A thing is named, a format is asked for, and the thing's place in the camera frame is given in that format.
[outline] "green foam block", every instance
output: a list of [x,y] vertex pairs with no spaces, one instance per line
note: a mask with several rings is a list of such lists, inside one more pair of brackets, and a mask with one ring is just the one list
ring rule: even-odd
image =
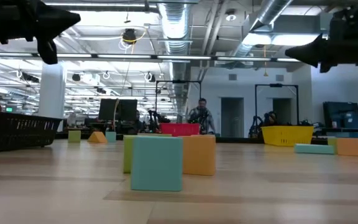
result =
[[107,142],[116,142],[117,141],[117,133],[115,133],[114,131],[106,131],[106,139]]
[[182,190],[182,138],[137,137],[134,139],[131,189]]
[[81,142],[81,131],[68,131],[68,142],[70,143]]
[[296,144],[296,153],[309,153],[309,154],[335,154],[333,146],[320,146],[311,144]]
[[130,174],[132,167],[132,148],[136,136],[124,136],[124,173]]

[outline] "doorway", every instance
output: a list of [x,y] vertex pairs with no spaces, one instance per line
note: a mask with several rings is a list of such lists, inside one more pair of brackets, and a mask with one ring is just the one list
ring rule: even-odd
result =
[[221,136],[226,138],[244,137],[244,99],[221,99]]
[[277,114],[277,122],[279,124],[291,123],[292,107],[291,99],[289,98],[274,98],[273,111]]

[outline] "foam block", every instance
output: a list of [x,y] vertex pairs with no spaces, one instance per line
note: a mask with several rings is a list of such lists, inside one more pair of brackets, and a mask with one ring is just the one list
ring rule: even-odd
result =
[[90,143],[107,143],[106,137],[104,137],[104,134],[100,131],[94,131],[89,137],[88,142]]
[[358,156],[358,138],[337,138],[336,147],[340,156]]
[[117,141],[117,133],[114,131],[106,131],[107,142],[112,143]]
[[183,173],[193,175],[215,174],[216,139],[213,135],[185,136],[183,138]]
[[138,136],[132,156],[132,190],[181,191],[182,138]]
[[337,138],[329,138],[327,140],[328,140],[328,145],[334,147],[335,154],[338,154],[338,150],[337,150],[337,146],[336,146]]
[[139,136],[172,137],[171,134],[139,133]]
[[312,144],[295,144],[296,153],[335,154],[334,146],[320,146]]
[[81,131],[68,131],[68,142],[69,143],[81,142]]
[[136,136],[124,136],[124,173],[130,174],[132,167],[132,149],[134,147],[134,139]]

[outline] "computer monitor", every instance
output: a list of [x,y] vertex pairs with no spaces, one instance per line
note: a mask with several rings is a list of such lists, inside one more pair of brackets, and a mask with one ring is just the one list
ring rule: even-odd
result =
[[120,120],[136,121],[137,100],[120,100]]
[[[99,119],[113,120],[114,108],[117,100],[102,99],[100,101]],[[119,100],[116,110],[116,120],[135,121],[136,120],[137,100]]]
[[99,119],[113,120],[116,102],[117,100],[113,100],[113,99],[102,99],[100,101],[100,107],[99,107]]

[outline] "teal foam block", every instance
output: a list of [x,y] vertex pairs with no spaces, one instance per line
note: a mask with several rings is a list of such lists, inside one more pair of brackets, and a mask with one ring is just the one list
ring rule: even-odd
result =
[[183,140],[137,136],[132,150],[131,189],[181,191]]
[[320,146],[311,144],[296,144],[296,153],[310,153],[310,154],[335,154],[333,146]]
[[106,139],[107,142],[116,142],[117,141],[117,133],[115,133],[114,131],[106,131]]

